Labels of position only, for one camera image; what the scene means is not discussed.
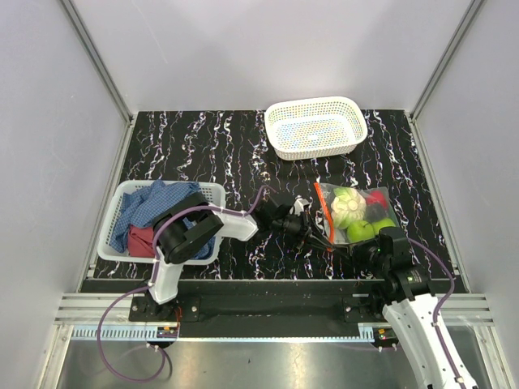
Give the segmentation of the clear zip top bag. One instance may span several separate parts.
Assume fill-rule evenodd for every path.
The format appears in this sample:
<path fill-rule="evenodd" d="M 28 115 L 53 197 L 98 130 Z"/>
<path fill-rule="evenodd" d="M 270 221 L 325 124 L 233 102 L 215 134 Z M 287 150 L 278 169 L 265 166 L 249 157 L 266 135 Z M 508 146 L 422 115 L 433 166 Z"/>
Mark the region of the clear zip top bag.
<path fill-rule="evenodd" d="M 385 227 L 398 227 L 388 189 L 366 190 L 329 183 L 314 184 L 321 225 L 329 243 L 351 245 L 375 238 Z"/>

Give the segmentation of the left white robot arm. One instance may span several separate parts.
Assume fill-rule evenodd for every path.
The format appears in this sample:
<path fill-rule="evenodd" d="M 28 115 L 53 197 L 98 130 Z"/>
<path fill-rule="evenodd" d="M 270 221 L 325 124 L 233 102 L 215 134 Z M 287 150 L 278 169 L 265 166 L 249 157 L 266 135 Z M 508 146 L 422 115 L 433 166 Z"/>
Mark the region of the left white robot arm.
<path fill-rule="evenodd" d="M 210 255 L 217 254 L 223 238 L 248 242 L 258 233 L 280 232 L 294 238 L 299 246 L 333 249 L 315 227 L 306 200 L 280 203 L 273 195 L 265 199 L 258 195 L 249 210 L 235 211 L 194 193 L 157 216 L 152 231 L 155 259 L 146 309 L 159 321 L 174 314 L 183 266 L 205 248 Z"/>

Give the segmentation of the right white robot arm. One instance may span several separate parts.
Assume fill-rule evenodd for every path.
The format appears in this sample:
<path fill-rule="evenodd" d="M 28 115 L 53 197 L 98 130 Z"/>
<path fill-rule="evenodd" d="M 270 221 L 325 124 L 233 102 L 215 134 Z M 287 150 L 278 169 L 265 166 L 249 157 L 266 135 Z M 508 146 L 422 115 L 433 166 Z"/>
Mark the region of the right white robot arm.
<path fill-rule="evenodd" d="M 450 286 L 437 297 L 429 274 L 413 263 L 412 246 L 438 259 L 399 227 L 383 227 L 373 238 L 360 242 L 333 243 L 332 250 L 348 254 L 380 281 L 369 293 L 369 314 L 394 330 L 420 388 L 477 388 L 440 313 L 454 292 L 453 275 L 443 268 Z"/>

